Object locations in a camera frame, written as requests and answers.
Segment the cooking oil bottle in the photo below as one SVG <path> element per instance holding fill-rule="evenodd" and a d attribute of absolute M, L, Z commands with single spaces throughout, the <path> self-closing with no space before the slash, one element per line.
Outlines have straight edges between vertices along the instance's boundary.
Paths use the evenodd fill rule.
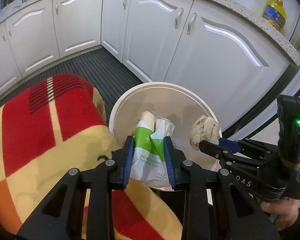
<path fill-rule="evenodd" d="M 263 8 L 260 16 L 266 19 L 273 27 L 281 32 L 287 19 L 282 0 L 266 1 L 265 7 Z"/>

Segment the white cabinet door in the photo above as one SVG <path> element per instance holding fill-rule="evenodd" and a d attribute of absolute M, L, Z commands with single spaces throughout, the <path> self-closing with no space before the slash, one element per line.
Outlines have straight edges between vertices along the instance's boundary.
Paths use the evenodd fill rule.
<path fill-rule="evenodd" d="M 13 56 L 23 77 L 60 58 L 52 0 L 41 0 L 5 20 Z"/>
<path fill-rule="evenodd" d="M 60 57 L 101 44 L 102 0 L 53 0 Z"/>
<path fill-rule="evenodd" d="M 122 62 L 130 0 L 103 0 L 101 44 Z"/>
<path fill-rule="evenodd" d="M 267 93 L 288 65 L 274 44 L 244 20 L 194 0 L 164 81 L 201 97 L 225 130 Z"/>
<path fill-rule="evenodd" d="M 13 58 L 4 22 L 0 24 L 0 95 L 22 79 Z"/>
<path fill-rule="evenodd" d="M 122 63 L 142 81 L 163 81 L 192 2 L 130 1 Z"/>

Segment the silver bolt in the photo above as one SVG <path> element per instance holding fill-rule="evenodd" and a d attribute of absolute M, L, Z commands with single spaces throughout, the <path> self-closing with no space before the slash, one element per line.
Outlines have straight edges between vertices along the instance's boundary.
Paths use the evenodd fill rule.
<path fill-rule="evenodd" d="M 227 169 L 221 169 L 220 170 L 220 174 L 223 176 L 228 176 L 229 175 L 229 171 Z"/>
<path fill-rule="evenodd" d="M 114 165 L 114 163 L 115 163 L 114 160 L 107 160 L 106 161 L 107 166 L 112 166 L 112 165 Z"/>
<path fill-rule="evenodd" d="M 185 160 L 185 161 L 183 161 L 183 165 L 184 166 L 191 166 L 193 163 L 192 163 L 192 161 L 191 160 Z"/>
<path fill-rule="evenodd" d="M 78 169 L 76 169 L 76 168 L 72 168 L 71 170 L 69 170 L 69 174 L 71 176 L 76 175 L 77 173 L 78 173 Z"/>

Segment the patterned blanket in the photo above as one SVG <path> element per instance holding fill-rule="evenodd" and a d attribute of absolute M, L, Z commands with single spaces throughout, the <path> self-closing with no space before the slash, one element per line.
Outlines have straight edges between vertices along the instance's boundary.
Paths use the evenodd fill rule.
<path fill-rule="evenodd" d="M 111 158 L 118 146 L 105 122 L 97 89 L 71 74 L 48 78 L 0 108 L 0 222 L 9 232 L 18 232 L 70 168 Z M 116 239 L 181 238 L 177 217 L 149 188 L 130 182 L 113 191 L 112 202 Z M 85 238 L 86 214 L 83 222 Z"/>

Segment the dark striped floor mat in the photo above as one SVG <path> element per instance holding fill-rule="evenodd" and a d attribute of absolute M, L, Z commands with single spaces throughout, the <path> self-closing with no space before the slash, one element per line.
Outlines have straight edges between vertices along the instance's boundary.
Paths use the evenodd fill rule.
<path fill-rule="evenodd" d="M 0 100 L 0 107 L 27 88 L 60 73 L 81 76 L 99 90 L 106 102 L 107 121 L 119 97 L 130 88 L 142 83 L 106 49 L 101 48 L 64 61 L 36 75 Z"/>

